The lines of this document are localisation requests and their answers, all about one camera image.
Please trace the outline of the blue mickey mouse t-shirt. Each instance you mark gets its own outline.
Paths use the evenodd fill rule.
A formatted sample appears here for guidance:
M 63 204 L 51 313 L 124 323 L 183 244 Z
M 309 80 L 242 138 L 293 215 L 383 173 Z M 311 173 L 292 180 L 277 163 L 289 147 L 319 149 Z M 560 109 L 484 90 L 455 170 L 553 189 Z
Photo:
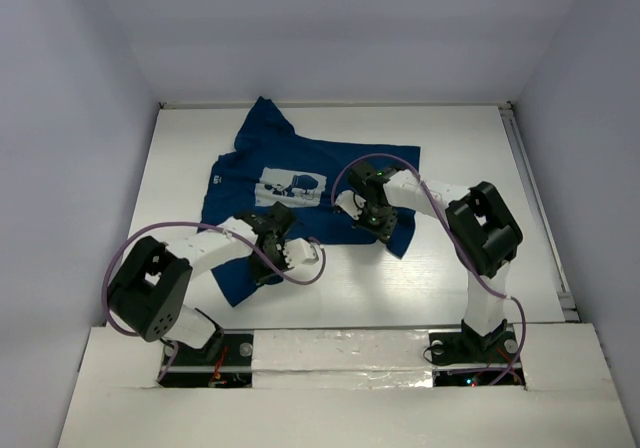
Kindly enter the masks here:
M 376 169 L 395 157 L 417 166 L 421 150 L 411 145 L 356 144 L 298 135 L 270 99 L 260 97 L 247 114 L 232 152 L 211 168 L 201 219 L 219 225 L 250 211 L 262 214 L 276 202 L 291 208 L 296 223 L 291 238 L 314 237 L 328 245 L 369 245 L 373 234 L 355 228 L 333 210 L 330 197 L 348 189 L 342 169 L 366 156 Z

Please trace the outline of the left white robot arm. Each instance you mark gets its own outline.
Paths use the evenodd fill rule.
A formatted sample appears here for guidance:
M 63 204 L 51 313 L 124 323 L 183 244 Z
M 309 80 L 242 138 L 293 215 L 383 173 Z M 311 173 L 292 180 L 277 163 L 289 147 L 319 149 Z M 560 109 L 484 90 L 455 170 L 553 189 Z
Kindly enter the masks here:
M 276 203 L 265 213 L 241 212 L 218 225 L 192 223 L 193 234 L 169 242 L 151 236 L 148 227 L 139 230 L 119 249 L 105 275 L 102 302 L 108 322 L 126 336 L 186 348 L 198 362 L 215 360 L 222 329 L 186 305 L 190 283 L 238 262 L 233 284 L 258 288 L 316 263 L 319 255 L 310 240 L 290 238 L 294 222 L 293 211 Z

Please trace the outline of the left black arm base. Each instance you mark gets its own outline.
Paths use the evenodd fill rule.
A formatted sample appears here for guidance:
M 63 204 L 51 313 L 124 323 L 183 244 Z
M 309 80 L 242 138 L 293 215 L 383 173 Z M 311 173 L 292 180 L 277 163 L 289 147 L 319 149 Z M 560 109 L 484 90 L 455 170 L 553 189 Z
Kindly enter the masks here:
M 250 388 L 254 332 L 220 329 L 203 348 L 166 342 L 158 382 L 165 388 Z

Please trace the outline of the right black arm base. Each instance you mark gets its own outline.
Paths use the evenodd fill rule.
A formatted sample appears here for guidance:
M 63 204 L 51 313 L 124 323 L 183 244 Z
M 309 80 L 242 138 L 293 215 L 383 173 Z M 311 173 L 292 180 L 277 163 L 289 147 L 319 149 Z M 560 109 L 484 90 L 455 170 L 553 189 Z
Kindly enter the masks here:
M 485 352 L 473 352 L 461 332 L 436 331 L 422 352 L 433 367 L 435 387 L 525 386 L 520 361 L 513 361 L 519 348 L 512 329 Z

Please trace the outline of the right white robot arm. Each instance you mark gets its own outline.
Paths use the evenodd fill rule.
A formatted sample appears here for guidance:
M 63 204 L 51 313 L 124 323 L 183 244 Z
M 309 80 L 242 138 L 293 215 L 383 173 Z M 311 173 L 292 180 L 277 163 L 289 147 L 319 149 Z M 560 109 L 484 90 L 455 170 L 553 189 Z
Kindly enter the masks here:
M 347 182 L 350 188 L 335 197 L 335 205 L 386 245 L 395 242 L 402 209 L 443 223 L 468 273 L 460 347 L 473 360 L 491 354 L 506 332 L 506 275 L 523 241 L 497 188 L 488 182 L 465 187 L 423 181 L 410 168 L 376 169 L 365 160 L 349 168 Z

